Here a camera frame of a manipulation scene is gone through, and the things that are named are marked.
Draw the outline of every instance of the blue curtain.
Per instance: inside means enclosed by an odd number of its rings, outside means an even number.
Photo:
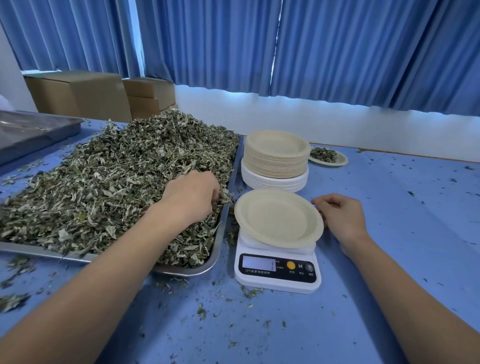
[[[283,0],[270,95],[388,107],[437,0]]]
[[[267,96],[281,0],[137,0],[145,75]]]
[[[443,1],[392,107],[480,116],[479,25],[478,0]]]
[[[140,75],[128,0],[1,0],[0,22],[23,70]]]

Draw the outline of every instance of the stainless steel tray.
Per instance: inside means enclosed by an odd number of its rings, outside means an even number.
[[[237,135],[239,137],[239,146],[237,148],[237,153],[235,155],[235,160],[233,162],[233,169],[232,174],[230,175],[230,179],[228,180],[227,189],[229,191],[233,191],[235,186],[235,178],[237,177],[237,171],[240,165],[241,159],[241,146],[243,143],[243,136]],[[182,268],[177,266],[168,266],[165,264],[157,264],[153,267],[152,271],[156,273],[164,273],[170,274],[173,276],[181,276],[181,277],[191,277],[191,276],[198,276],[199,274],[205,273],[206,271],[210,270],[218,260],[220,256],[220,248],[222,247],[223,236],[225,234],[225,226],[227,224],[227,217],[228,217],[228,210],[229,205],[224,204],[222,207],[222,211],[220,212],[220,222],[218,224],[218,228],[215,233],[215,241],[212,247],[212,252],[208,260],[202,264],[201,266],[195,268]],[[26,244],[14,244],[14,243],[7,243],[0,241],[0,252],[8,252],[8,253],[16,253],[16,254],[25,254],[25,255],[32,255],[32,256],[41,256],[46,258],[56,258],[58,260],[67,260],[70,262],[81,262],[81,263],[90,263],[94,260],[98,254],[85,254],[83,256],[79,256],[77,253],[68,253],[66,255],[62,255],[60,253],[51,252],[42,248],[41,246],[33,246],[33,245],[26,245]]]

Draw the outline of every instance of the forearm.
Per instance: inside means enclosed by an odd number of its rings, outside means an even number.
[[[415,363],[480,363],[480,334],[418,285],[373,241],[357,244],[351,258]]]
[[[156,219],[147,212],[8,332],[0,363],[93,363],[158,257],[186,228],[168,203],[155,208]]]

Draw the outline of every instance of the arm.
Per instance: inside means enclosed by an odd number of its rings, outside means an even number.
[[[329,194],[312,203],[359,269],[411,363],[480,363],[480,334],[429,295],[370,238],[360,201]]]
[[[210,172],[170,181],[162,200],[0,340],[0,363],[93,363],[171,240],[212,211]]]

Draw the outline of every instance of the digital kitchen scale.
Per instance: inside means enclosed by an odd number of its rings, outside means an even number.
[[[315,242],[302,248],[268,245],[239,231],[235,278],[245,286],[313,293],[322,283]]]

